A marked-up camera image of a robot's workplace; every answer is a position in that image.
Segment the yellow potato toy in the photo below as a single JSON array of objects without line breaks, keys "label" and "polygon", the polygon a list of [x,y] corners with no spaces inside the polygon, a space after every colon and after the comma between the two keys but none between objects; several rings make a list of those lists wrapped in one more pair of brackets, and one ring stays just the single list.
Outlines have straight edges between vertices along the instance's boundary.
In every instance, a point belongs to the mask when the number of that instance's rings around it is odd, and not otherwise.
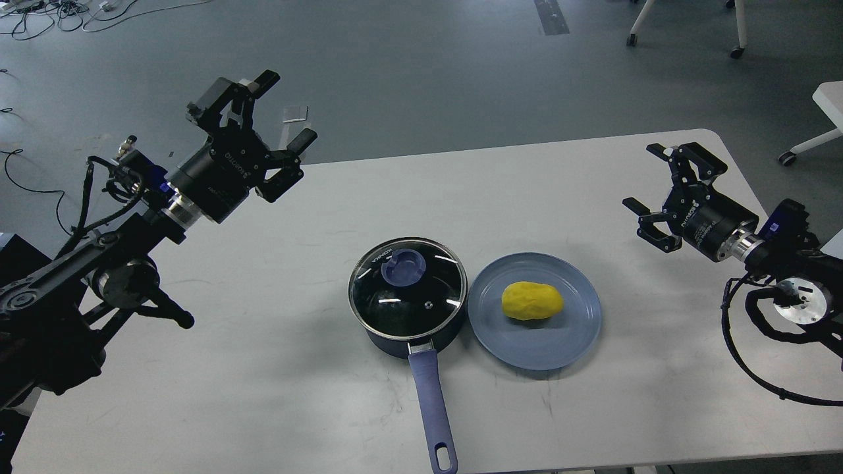
[{"label": "yellow potato toy", "polygon": [[543,320],[562,311],[565,301],[556,288],[543,283],[515,282],[503,290],[503,314],[516,320]]}]

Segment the black pot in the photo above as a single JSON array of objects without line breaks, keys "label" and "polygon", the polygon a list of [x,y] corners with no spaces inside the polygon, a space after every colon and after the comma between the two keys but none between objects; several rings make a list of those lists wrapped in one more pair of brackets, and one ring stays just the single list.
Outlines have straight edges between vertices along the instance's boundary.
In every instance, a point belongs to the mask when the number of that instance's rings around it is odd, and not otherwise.
[{"label": "black pot", "polygon": [[[437,351],[453,341],[465,321],[468,289],[456,255],[418,237],[371,249],[348,283],[349,303],[372,342],[410,361],[431,467],[438,474],[455,473],[457,455],[439,384]],[[445,452],[447,462],[440,463]]]}]

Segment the blue pot handle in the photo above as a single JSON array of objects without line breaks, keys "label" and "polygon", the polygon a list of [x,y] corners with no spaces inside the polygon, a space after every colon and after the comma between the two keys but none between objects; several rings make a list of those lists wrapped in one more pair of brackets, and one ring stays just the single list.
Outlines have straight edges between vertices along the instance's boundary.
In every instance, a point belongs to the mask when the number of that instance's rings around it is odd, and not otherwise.
[{"label": "blue pot handle", "polygon": [[[436,349],[431,343],[410,347],[410,368],[416,381],[416,392],[421,407],[421,421],[424,423],[424,435],[427,439],[427,453],[430,466],[436,474],[455,474],[457,471],[457,451],[454,449],[454,437],[445,411],[442,386],[439,383],[439,363]],[[450,465],[442,469],[437,458],[437,451],[446,449]]]}]

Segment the blue plate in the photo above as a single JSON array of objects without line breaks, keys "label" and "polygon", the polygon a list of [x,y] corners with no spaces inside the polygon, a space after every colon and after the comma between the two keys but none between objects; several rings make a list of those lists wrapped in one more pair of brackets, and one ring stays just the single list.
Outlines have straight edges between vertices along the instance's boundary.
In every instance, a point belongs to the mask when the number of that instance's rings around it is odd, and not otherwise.
[{"label": "blue plate", "polygon": [[[501,308],[503,290],[515,282],[551,285],[565,300],[547,320],[519,321]],[[591,282],[566,261],[540,253],[501,257],[477,275],[469,291],[471,327],[483,347],[507,364],[531,370],[565,367],[594,345],[603,316]]]}]

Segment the gray floor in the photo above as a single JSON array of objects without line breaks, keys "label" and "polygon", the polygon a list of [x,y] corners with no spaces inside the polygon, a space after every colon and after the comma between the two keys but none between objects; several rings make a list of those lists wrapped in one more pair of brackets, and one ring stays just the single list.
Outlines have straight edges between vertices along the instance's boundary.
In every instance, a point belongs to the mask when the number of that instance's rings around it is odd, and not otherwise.
[{"label": "gray floor", "polygon": [[[626,47],[642,4],[561,0],[571,33],[552,36],[543,35],[529,0],[215,0],[98,34],[3,36],[0,67],[9,74],[0,74],[0,107],[15,115],[0,114],[0,149],[25,150],[9,165],[18,181],[69,191],[60,209],[69,225],[85,156],[111,155],[133,133],[169,168],[204,139],[184,120],[187,101],[216,76],[272,68],[283,81],[258,103],[255,127],[275,146],[282,108],[307,105],[320,134],[310,163],[709,128],[768,212],[796,199],[821,240],[834,235],[843,227],[843,140],[788,169],[776,156],[832,128],[811,94],[843,79],[843,4],[748,0],[749,48],[739,61],[728,57],[734,14],[719,0],[660,1],[638,46]],[[0,20],[0,30],[15,21]],[[667,192],[668,177],[654,176],[653,185]],[[55,197],[3,177],[0,198],[0,229],[53,255],[63,242]],[[113,209],[97,196],[92,214]],[[816,467],[826,459],[674,469],[832,472]]]}]

